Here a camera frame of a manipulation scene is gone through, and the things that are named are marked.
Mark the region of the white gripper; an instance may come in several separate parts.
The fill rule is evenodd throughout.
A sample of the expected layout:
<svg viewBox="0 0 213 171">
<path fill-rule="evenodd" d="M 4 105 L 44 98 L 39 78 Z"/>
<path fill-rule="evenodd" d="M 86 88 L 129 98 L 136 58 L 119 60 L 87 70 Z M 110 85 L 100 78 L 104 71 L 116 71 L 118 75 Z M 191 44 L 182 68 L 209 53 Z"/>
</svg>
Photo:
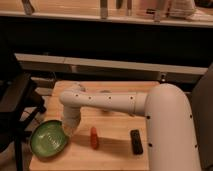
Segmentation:
<svg viewBox="0 0 213 171">
<path fill-rule="evenodd" d="M 62 116 L 62 128 L 68 137 L 72 137 L 81 121 L 79 108 L 64 107 Z"/>
</svg>

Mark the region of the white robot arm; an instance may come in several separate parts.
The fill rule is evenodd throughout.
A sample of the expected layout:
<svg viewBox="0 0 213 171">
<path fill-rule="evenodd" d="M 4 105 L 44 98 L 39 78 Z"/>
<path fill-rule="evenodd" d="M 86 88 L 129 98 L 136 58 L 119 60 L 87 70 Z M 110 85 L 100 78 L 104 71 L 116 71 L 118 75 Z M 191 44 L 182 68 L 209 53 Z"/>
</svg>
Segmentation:
<svg viewBox="0 0 213 171">
<path fill-rule="evenodd" d="M 147 93 L 89 93 L 74 84 L 60 94 L 59 100 L 68 135 L 77 129 L 82 107 L 143 116 L 151 171 L 202 171 L 191 106 L 175 85 L 160 84 Z"/>
</svg>

